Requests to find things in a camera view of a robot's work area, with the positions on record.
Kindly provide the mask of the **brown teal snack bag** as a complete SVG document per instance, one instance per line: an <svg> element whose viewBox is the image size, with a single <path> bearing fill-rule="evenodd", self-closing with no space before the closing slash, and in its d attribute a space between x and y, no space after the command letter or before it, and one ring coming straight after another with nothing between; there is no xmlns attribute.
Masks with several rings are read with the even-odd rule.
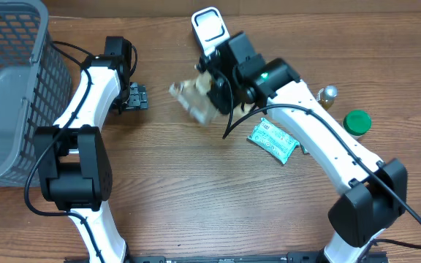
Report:
<svg viewBox="0 0 421 263"><path fill-rule="evenodd" d="M218 83L223 83L223 95L229 96L230 79L224 80L222 73L216 73L217 80L209 71L199 73L194 79L172 83L169 92L182 107L202 126L208 126L217 116L223 116L215 106L208 92Z"/></svg>

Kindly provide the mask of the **teal snack pack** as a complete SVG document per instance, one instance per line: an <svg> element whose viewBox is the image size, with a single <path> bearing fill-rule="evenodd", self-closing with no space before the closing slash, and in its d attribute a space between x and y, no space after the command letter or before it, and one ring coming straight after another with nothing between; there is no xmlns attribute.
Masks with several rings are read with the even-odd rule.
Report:
<svg viewBox="0 0 421 263"><path fill-rule="evenodd" d="M282 164L286 164L292 152L300 145L296 139L266 118L261 118L247 140L266 150Z"/></svg>

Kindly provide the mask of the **Kleenex tissue pack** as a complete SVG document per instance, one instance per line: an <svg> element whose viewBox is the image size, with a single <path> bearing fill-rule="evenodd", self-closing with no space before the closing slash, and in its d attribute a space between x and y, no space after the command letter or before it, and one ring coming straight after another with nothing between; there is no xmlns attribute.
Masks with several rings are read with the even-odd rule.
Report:
<svg viewBox="0 0 421 263"><path fill-rule="evenodd" d="M301 147L301 150L302 150L303 154L309 154L308 150L303 145L300 145L300 147Z"/></svg>

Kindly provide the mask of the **yellow liquid bottle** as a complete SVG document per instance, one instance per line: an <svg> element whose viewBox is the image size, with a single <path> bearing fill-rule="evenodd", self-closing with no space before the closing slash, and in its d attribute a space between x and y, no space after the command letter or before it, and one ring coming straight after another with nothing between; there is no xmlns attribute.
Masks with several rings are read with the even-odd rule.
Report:
<svg viewBox="0 0 421 263"><path fill-rule="evenodd" d="M321 88L316 95L316 101L325 109L328 110L334 104L335 98L338 95L338 89L334 85L328 85Z"/></svg>

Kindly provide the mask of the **green lid jar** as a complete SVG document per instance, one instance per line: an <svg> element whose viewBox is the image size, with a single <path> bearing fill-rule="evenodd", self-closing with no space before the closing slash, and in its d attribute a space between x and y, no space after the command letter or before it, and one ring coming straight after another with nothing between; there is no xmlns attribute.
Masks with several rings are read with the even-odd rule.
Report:
<svg viewBox="0 0 421 263"><path fill-rule="evenodd" d="M371 128L371 117L363 110L349 112L342 121L343 128L355 139L362 137Z"/></svg>

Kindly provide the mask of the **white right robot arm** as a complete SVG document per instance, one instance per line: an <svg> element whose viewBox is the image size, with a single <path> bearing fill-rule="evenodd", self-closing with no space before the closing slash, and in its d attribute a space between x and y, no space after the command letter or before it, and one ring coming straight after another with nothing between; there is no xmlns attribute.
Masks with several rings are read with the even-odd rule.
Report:
<svg viewBox="0 0 421 263"><path fill-rule="evenodd" d="M408 174L397 159L383 162L356 141L315 100L300 75L283 59L266 62L251 48L223 45L203 53L197 65L212 79L206 99L222 114L255 104L307 147L339 194L328 212L331 241L315 262L366 262L379 235L405 211Z"/></svg>

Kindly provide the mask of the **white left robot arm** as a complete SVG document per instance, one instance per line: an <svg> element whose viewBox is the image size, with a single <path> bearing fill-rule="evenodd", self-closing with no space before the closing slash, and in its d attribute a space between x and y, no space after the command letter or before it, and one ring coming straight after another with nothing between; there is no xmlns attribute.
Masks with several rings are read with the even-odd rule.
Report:
<svg viewBox="0 0 421 263"><path fill-rule="evenodd" d="M129 102L136 61L130 55L108 52L88 56L81 63L81 79L71 102L52 126L34 133L43 197L56 212L77 227L89 253L89 262L130 262L129 246L120 236L108 199L113 171L101 130L111 107Z"/></svg>

